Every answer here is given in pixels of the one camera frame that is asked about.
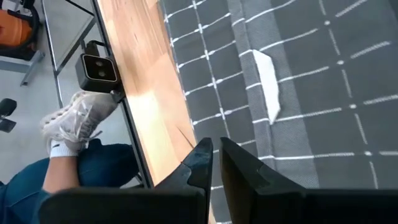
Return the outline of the orange shop vacuum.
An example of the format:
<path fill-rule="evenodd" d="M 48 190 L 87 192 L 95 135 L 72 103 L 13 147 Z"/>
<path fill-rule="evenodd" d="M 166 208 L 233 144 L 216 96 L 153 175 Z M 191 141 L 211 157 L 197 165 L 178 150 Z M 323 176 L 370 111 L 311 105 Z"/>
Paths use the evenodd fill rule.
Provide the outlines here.
<path fill-rule="evenodd" d="M 0 9 L 0 45 L 16 47 L 24 43 L 32 33 L 29 23 Z"/>

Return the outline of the person's leg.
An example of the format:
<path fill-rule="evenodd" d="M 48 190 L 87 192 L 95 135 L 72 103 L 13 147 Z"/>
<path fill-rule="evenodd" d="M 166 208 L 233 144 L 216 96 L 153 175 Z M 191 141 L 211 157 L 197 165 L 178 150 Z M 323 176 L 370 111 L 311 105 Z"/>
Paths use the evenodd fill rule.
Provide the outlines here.
<path fill-rule="evenodd" d="M 75 157 L 79 187 L 120 188 L 138 173 L 128 144 L 104 145 L 94 139 Z M 42 188 L 50 158 L 29 164 L 6 184 L 0 182 L 0 224 L 39 224 L 40 206 L 52 195 Z"/>
<path fill-rule="evenodd" d="M 80 186 L 77 157 L 53 157 L 49 160 L 43 190 L 51 194 Z"/>

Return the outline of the grey checked towel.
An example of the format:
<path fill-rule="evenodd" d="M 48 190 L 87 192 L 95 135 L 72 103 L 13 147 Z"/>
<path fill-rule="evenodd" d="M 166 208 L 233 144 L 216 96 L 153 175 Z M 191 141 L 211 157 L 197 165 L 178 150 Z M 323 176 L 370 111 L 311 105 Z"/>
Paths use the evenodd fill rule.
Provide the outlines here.
<path fill-rule="evenodd" d="M 398 189 L 398 0 L 159 0 L 197 139 L 306 188 Z"/>

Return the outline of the person's foot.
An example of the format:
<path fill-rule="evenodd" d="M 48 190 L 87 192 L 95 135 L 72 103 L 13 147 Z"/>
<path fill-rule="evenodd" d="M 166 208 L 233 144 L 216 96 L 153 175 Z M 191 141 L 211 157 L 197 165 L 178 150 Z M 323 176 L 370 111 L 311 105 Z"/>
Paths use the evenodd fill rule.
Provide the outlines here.
<path fill-rule="evenodd" d="M 98 125 L 118 107 L 109 93 L 79 91 L 69 104 L 40 122 L 49 157 L 75 157 L 97 137 Z"/>

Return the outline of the black metal table frame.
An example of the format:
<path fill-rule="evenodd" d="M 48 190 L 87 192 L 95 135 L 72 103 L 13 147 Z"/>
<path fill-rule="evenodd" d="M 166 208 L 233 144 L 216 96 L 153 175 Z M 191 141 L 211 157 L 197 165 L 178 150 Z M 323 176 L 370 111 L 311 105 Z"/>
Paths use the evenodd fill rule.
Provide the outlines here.
<path fill-rule="evenodd" d="M 106 54 L 113 61 L 114 67 L 116 70 L 116 75 L 120 79 L 120 84 L 113 90 L 115 94 L 115 99 L 118 103 L 121 104 L 124 120 L 126 122 L 127 130 L 129 133 L 129 137 L 132 143 L 133 152 L 137 161 L 137 165 L 139 168 L 139 174 L 141 176 L 140 182 L 142 186 L 148 189 L 154 188 L 154 183 L 150 174 L 149 167 L 146 162 L 146 157 L 144 155 L 143 148 L 141 146 L 141 142 L 139 140 L 139 135 L 137 133 L 133 116 L 131 113 L 131 109 L 127 100 L 127 95 L 125 89 L 123 87 L 124 82 L 121 78 L 121 73 L 118 68 L 118 63 L 114 57 L 113 49 L 111 46 L 111 42 L 109 40 L 109 34 L 105 26 L 104 16 L 100 9 L 100 0 L 90 0 L 91 5 L 94 10 L 94 17 L 96 19 L 96 23 L 102 38 L 102 41 L 105 44 Z"/>

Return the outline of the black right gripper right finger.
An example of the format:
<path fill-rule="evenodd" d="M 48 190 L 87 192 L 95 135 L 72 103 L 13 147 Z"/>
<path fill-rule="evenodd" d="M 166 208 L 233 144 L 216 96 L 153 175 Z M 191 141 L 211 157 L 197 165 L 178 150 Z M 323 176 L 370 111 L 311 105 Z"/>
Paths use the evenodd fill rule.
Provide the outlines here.
<path fill-rule="evenodd" d="M 306 189 L 229 138 L 220 169 L 233 224 L 398 224 L 398 190 Z"/>

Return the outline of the black chair base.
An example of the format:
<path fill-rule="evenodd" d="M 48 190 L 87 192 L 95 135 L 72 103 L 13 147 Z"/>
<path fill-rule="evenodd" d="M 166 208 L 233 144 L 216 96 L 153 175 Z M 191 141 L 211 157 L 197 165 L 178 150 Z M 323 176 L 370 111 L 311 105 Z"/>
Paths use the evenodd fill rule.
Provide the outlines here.
<path fill-rule="evenodd" d="M 10 133 L 16 122 L 7 119 L 17 108 L 17 101 L 10 98 L 4 98 L 0 101 L 0 131 Z"/>

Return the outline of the grey metal frame stand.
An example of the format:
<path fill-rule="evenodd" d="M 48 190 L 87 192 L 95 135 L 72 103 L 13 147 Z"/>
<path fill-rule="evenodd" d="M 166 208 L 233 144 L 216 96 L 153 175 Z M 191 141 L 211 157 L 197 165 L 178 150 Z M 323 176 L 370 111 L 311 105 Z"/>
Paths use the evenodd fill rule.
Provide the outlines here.
<path fill-rule="evenodd" d="M 84 38 L 95 24 L 90 0 L 40 0 L 45 19 L 58 105 L 80 88 L 75 64 Z"/>

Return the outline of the grey metal bracket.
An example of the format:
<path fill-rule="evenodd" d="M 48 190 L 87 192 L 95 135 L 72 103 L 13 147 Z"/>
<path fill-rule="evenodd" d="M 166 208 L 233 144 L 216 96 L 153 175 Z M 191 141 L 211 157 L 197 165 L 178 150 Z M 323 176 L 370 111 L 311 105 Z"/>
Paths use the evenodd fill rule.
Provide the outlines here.
<path fill-rule="evenodd" d="M 20 86 L 27 86 L 34 68 L 44 59 L 45 53 L 38 50 L 30 60 L 0 56 L 0 71 L 23 73 Z"/>

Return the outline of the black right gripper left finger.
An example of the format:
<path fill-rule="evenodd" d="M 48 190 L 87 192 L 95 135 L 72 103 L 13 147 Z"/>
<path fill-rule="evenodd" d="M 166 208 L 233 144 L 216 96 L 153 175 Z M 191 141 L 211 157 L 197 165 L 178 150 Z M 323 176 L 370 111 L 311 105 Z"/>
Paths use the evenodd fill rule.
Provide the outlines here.
<path fill-rule="evenodd" d="M 46 199 L 40 224 L 208 224 L 213 143 L 203 138 L 153 189 L 64 190 Z"/>

